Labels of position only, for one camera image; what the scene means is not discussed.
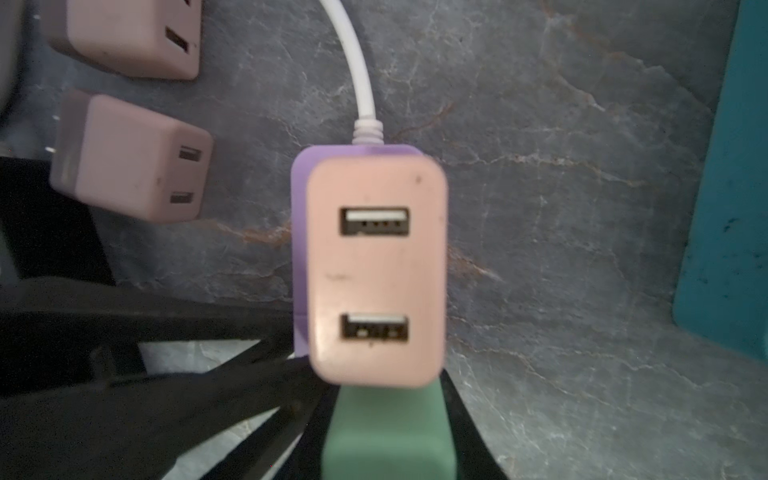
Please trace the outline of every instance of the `black metal frame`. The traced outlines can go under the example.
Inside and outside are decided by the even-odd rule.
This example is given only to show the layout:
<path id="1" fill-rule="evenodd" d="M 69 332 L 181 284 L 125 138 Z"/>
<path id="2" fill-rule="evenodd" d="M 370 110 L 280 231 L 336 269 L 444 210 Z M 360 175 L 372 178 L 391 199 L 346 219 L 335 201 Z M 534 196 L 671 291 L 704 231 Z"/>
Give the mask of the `black metal frame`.
<path id="1" fill-rule="evenodd" d="M 26 352 L 34 371 L 45 368 L 36 353 L 59 358 L 85 351 L 92 373 L 86 383 L 0 399 L 0 477 L 157 480 L 188 449 L 280 407 L 204 480 L 258 480 L 302 431 L 276 478 L 319 479 L 338 389 L 318 378 L 306 357 L 286 359 L 292 325 L 287 311 L 185 302 L 75 280 L 31 279 L 0 290 L 0 358 Z M 261 341 L 202 374 L 121 375 L 109 348 L 229 338 Z M 441 382 L 458 479 L 505 479 L 447 372 Z"/>

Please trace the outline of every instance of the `usb wall charger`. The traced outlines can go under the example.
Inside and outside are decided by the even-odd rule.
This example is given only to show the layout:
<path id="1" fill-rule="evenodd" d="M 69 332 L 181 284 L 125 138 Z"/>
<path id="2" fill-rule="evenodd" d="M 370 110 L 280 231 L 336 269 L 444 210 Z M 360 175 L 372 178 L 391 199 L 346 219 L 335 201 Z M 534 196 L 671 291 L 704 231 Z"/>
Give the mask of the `usb wall charger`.
<path id="1" fill-rule="evenodd" d="M 129 77 L 192 80 L 202 0 L 43 0 L 43 35 L 59 53 Z"/>
<path id="2" fill-rule="evenodd" d="M 445 356 L 448 188 L 423 155 L 332 157 L 306 188 L 310 362 L 332 383 L 420 387 Z"/>
<path id="3" fill-rule="evenodd" d="M 197 217 L 214 145 L 208 132 L 80 90 L 64 95 L 59 117 L 54 189 L 156 223 Z"/>

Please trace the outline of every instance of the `usb port contacts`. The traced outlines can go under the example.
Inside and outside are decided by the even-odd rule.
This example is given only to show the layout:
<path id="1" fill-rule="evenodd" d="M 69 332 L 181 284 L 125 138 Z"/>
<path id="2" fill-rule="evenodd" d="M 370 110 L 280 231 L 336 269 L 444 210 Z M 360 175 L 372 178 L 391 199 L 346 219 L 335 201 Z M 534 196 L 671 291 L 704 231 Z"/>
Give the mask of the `usb port contacts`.
<path id="1" fill-rule="evenodd" d="M 401 235 L 410 230 L 407 208 L 343 208 L 341 209 L 341 234 L 351 235 Z"/>
<path id="2" fill-rule="evenodd" d="M 341 315 L 341 336 L 361 340 L 408 340 L 408 317 L 375 313 Z"/>
<path id="3" fill-rule="evenodd" d="M 194 198 L 192 192 L 173 192 L 170 195 L 170 202 L 172 204 L 191 204 Z"/>

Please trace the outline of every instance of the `teal tray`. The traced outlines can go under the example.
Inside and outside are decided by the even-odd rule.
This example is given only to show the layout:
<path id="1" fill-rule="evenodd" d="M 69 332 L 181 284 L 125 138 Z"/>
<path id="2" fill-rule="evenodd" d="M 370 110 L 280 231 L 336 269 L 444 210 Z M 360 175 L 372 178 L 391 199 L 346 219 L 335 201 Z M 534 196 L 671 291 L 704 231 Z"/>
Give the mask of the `teal tray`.
<path id="1" fill-rule="evenodd" d="M 768 359 L 768 2 L 743 0 L 674 299 L 684 329 Z"/>

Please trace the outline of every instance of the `purple casing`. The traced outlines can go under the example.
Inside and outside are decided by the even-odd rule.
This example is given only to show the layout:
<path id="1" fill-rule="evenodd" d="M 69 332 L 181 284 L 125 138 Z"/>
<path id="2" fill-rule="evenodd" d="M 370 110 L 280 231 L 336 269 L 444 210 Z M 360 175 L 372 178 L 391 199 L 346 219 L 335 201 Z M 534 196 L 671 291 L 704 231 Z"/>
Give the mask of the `purple casing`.
<path id="1" fill-rule="evenodd" d="M 410 145 L 315 145 L 304 149 L 290 169 L 291 248 L 293 256 L 293 348 L 307 356 L 306 306 L 306 182 L 315 165 L 331 157 L 359 155 L 421 155 Z"/>

